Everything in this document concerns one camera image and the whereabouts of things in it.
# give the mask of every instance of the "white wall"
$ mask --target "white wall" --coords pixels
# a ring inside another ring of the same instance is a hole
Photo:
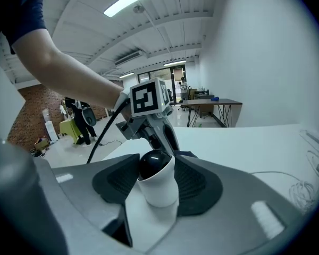
[[[0,67],[0,139],[6,140],[25,99]]]
[[[199,66],[195,62],[186,62],[186,77],[188,86],[193,89],[201,87]]]
[[[299,0],[227,0],[199,60],[203,87],[243,102],[237,126],[319,130],[319,28]]]
[[[138,84],[137,75],[136,74],[133,74],[133,75],[128,76],[127,78],[123,78],[121,80],[123,80],[124,89],[130,88],[130,87]]]

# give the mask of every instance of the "white cup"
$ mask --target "white cup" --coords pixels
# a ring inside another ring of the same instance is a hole
[[[179,197],[179,188],[175,180],[175,158],[171,156],[169,163],[157,174],[146,180],[137,180],[138,185],[148,203],[157,208],[173,204]]]

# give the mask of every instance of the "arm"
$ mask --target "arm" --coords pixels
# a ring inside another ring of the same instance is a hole
[[[37,80],[61,95],[113,108],[123,90],[59,51],[46,29],[27,33],[12,48]]]

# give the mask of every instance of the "cardboard box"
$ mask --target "cardboard box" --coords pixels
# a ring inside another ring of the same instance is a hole
[[[48,143],[48,140],[46,138],[42,138],[41,142],[34,144],[34,148],[36,150],[40,150],[40,151],[43,150],[45,147],[48,147],[48,146],[49,146],[49,143]]]

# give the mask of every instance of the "white table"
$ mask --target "white table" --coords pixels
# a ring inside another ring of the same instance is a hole
[[[232,167],[249,173],[279,171],[294,175],[300,180],[319,188],[319,179],[307,160],[311,146],[299,135],[299,124],[234,127],[234,128],[187,128],[174,127],[180,150],[191,151],[198,158]],[[316,148],[319,145],[307,137]],[[151,147],[145,139],[129,140],[110,153],[105,159],[126,154],[142,156]],[[297,181],[287,175],[256,174],[279,194],[290,200],[289,189]]]

